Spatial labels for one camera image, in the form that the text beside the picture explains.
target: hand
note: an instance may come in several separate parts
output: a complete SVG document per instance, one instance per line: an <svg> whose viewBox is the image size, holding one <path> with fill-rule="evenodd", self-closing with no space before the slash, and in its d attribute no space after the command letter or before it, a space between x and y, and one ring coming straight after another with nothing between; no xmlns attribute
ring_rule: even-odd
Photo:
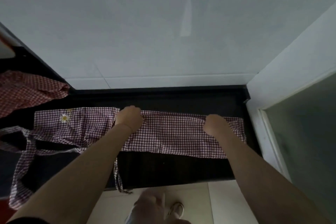
<svg viewBox="0 0 336 224"><path fill-rule="evenodd" d="M206 117L203 130L216 139L233 134L229 123L223 117L216 114L210 114Z"/></svg>
<svg viewBox="0 0 336 224"><path fill-rule="evenodd" d="M115 124L124 124L131 129L132 133L136 132L143 123L140 111L140 108L134 105L125 107L117 113Z"/></svg>

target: shoe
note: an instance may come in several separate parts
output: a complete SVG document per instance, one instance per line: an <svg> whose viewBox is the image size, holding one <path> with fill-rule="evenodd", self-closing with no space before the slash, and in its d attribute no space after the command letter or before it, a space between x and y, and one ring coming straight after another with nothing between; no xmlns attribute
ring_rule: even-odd
<svg viewBox="0 0 336 224"><path fill-rule="evenodd" d="M174 203L169 210L168 215L174 214L177 219L181 219L184 214L184 206L180 202Z"/></svg>

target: forearm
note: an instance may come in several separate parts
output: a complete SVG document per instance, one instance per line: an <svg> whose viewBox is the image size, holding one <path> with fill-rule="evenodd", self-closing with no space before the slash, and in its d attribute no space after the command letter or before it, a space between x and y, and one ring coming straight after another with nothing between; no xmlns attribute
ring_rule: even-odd
<svg viewBox="0 0 336 224"><path fill-rule="evenodd" d="M259 223L330 223L313 202L236 135L216 139Z"/></svg>
<svg viewBox="0 0 336 224"><path fill-rule="evenodd" d="M46 182L11 218L39 217L50 224L86 223L131 129L119 124Z"/></svg>

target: white flower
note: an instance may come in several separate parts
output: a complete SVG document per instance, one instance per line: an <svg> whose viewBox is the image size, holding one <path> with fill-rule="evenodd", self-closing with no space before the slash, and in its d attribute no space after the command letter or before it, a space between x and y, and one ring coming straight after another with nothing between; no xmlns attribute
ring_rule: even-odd
<svg viewBox="0 0 336 224"><path fill-rule="evenodd" d="M63 113L59 120L60 120L62 123L69 122L69 120L70 120L70 115L67 115L66 113Z"/></svg>

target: red gingham fabric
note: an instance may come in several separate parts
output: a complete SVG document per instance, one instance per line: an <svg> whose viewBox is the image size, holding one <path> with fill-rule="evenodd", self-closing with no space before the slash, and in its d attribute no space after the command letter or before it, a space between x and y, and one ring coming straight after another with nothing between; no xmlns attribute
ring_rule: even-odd
<svg viewBox="0 0 336 224"><path fill-rule="evenodd" d="M59 152L82 153L112 127L118 108L82 107L74 109L46 110L35 112L34 130L20 127L5 128L3 133L22 131L27 138L27 149L22 151L13 178L10 207L18 209L32 192L25 188L20 179L28 171L34 155L52 155ZM143 125L124 144L122 151L147 151L197 158L226 158L218 142L203 131L205 115L185 113L141 111ZM225 117L234 133L246 142L244 123L241 118ZM71 144L75 148L65 151L36 150L35 140ZM10 150L0 144L0 148ZM114 166L115 185L124 191L118 171Z"/></svg>
<svg viewBox="0 0 336 224"><path fill-rule="evenodd" d="M0 74L0 118L17 109L64 98L68 90L69 86L63 82L8 70Z"/></svg>

